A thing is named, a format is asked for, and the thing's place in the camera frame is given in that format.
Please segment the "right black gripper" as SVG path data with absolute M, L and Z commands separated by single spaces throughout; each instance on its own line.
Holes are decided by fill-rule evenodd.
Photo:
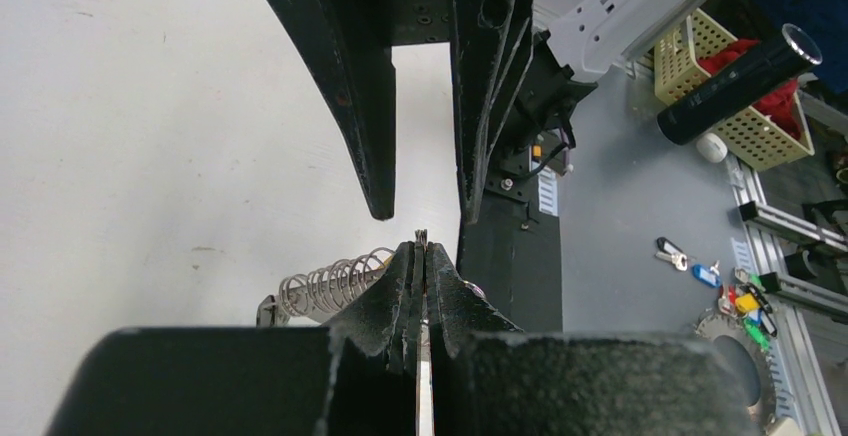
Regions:
M 450 41 L 461 220 L 479 218 L 489 162 L 533 56 L 533 0 L 266 0 L 347 147 L 371 216 L 395 213 L 395 46 Z

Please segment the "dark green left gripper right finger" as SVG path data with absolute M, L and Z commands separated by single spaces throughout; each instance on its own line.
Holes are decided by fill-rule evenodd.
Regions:
M 667 333 L 525 332 L 429 243 L 434 430 L 439 435 L 755 435 L 709 342 Z

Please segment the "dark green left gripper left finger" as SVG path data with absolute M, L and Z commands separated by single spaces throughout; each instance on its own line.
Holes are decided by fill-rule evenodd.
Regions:
M 413 435 L 422 249 L 317 327 L 126 328 L 83 359 L 51 435 Z

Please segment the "metal keyring carabiner plate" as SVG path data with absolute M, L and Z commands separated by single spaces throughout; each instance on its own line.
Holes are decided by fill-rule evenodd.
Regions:
M 492 435 L 493 404 L 480 358 L 509 327 L 425 231 L 283 279 L 258 307 L 262 328 L 295 317 L 329 338 L 317 435 L 416 435 L 424 409 L 438 435 Z

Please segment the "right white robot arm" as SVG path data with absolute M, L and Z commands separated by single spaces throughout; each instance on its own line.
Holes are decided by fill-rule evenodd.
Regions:
M 396 46 L 447 42 L 460 201 L 455 258 L 418 231 L 382 269 L 301 283 L 330 315 L 317 435 L 412 435 L 430 349 L 439 435 L 754 435 L 709 343 L 562 333 L 557 217 L 536 137 L 571 117 L 685 0 L 266 0 L 349 151 L 371 215 L 396 193 Z

